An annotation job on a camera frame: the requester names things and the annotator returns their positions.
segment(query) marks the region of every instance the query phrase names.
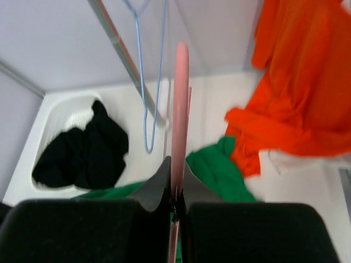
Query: white wall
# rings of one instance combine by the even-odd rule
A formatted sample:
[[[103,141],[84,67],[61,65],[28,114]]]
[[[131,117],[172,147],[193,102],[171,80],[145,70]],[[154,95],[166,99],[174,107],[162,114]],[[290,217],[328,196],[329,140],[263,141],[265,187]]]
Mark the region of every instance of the white wall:
[[[130,0],[135,6],[144,0]],[[135,62],[135,23],[122,0],[103,0]],[[163,75],[173,72],[176,44],[186,41],[190,74],[250,66],[262,0],[168,0]],[[144,70],[157,76],[163,0],[140,17]],[[46,91],[129,82],[87,0],[0,1],[0,58]]]
[[[342,5],[346,8],[347,11],[351,12],[351,0],[343,0]]]
[[[0,199],[5,194],[42,99],[0,73]]]

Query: laundry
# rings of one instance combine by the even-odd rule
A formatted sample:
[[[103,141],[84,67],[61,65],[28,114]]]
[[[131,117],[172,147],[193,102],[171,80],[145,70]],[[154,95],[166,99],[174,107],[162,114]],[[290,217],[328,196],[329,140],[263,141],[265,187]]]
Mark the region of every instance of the laundry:
[[[217,144],[190,153],[186,162],[191,171],[227,202],[255,202],[246,189],[240,170],[230,160],[235,138],[225,136]]]
[[[254,196],[246,189],[244,179],[229,156],[235,146],[234,137],[223,137],[217,144],[209,145],[187,158],[191,171],[213,192],[227,202],[256,202]],[[107,190],[90,191],[77,198],[124,198],[138,189],[144,182]],[[182,254],[178,239],[177,262],[181,262]]]
[[[86,189],[114,187],[126,164],[128,135],[106,112],[100,101],[84,131],[60,133],[44,150],[32,177],[48,187],[76,185]]]
[[[351,16],[340,0],[266,0],[252,64],[267,71],[226,135],[243,176],[260,173],[258,151],[298,156],[351,151]]]

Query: black foam pad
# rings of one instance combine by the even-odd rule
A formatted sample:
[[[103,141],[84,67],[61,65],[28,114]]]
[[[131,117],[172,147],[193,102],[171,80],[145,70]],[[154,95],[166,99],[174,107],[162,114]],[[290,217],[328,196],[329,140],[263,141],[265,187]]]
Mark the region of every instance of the black foam pad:
[[[0,262],[166,262],[169,221],[132,199],[26,201],[0,229]]]
[[[193,203],[182,223],[183,262],[339,262],[322,218],[304,204]]]
[[[10,212],[10,210],[11,210],[10,206],[0,203],[0,224],[2,224],[6,215]]]

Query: white cloth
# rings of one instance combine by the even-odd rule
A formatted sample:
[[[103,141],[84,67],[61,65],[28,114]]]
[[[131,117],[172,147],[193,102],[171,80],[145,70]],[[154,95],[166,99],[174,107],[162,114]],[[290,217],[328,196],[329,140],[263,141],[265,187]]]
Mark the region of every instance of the white cloth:
[[[301,158],[261,151],[261,184],[266,202],[304,203],[323,218],[341,262],[351,262],[351,226],[339,168],[348,157]]]
[[[257,200],[264,201],[264,188],[262,185],[262,178],[259,174],[245,178],[244,182],[246,188]]]

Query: black cloth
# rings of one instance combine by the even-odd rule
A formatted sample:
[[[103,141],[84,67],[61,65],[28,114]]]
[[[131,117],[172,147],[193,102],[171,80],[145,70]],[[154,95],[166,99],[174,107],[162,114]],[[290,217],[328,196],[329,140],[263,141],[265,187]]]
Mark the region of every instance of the black cloth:
[[[95,101],[94,117],[84,131],[60,133],[44,150],[32,177],[48,187],[76,185],[87,189],[114,187],[126,163],[128,135]]]
[[[2,222],[4,221],[6,215],[10,212],[12,207],[0,203],[0,225],[2,224]]]

